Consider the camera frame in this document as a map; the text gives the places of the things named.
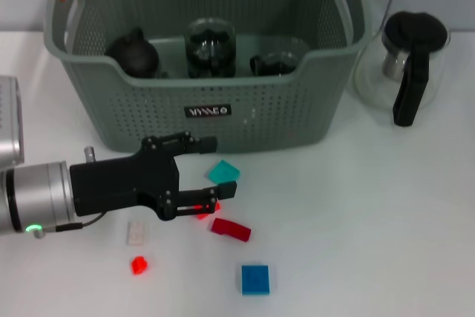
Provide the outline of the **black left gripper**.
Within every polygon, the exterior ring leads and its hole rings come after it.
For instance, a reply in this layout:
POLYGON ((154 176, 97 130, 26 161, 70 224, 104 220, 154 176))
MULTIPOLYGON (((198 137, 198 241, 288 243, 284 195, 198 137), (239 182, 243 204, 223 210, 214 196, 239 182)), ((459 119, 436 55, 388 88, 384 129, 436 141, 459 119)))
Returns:
POLYGON ((70 167, 73 203, 78 216, 144 206, 160 220, 212 214, 217 204, 235 196, 235 181, 204 189, 179 191, 172 156, 217 151, 216 137, 195 138, 190 131, 145 137, 131 156, 70 167))

